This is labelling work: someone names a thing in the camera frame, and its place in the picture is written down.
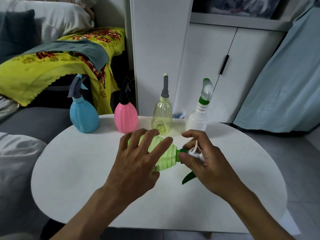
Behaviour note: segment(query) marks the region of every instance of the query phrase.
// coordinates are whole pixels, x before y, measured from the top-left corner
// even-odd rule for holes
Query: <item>forearm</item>
[[[50,240],[98,239],[126,208],[114,196],[108,197],[105,190],[96,190],[82,209]]]
[[[255,240],[294,240],[248,188],[245,187],[229,204]]]

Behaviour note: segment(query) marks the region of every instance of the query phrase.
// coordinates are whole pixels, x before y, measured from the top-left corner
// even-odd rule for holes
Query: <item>blue spray bottle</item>
[[[99,116],[96,109],[80,94],[80,88],[86,89],[82,84],[82,75],[78,74],[72,81],[68,98],[73,99],[70,107],[70,119],[75,128],[82,133],[89,133],[99,126]]]

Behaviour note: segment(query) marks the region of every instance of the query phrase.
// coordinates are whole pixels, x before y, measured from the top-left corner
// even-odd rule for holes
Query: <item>table leg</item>
[[[205,232],[205,233],[204,233],[204,237],[205,237],[206,239],[211,239],[211,235],[212,235],[212,232]]]

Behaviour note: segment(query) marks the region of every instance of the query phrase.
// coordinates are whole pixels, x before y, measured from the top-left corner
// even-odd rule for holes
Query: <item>gray floor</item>
[[[246,133],[274,159],[286,181],[287,208],[302,235],[297,240],[320,239],[320,152],[304,137]],[[198,232],[108,229],[107,239],[205,240]],[[249,234],[213,233],[214,240],[249,240]]]

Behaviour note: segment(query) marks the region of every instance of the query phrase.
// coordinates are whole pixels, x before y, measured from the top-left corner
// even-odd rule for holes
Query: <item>light blue curtain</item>
[[[309,131],[320,123],[320,7],[294,22],[233,123],[276,133]]]

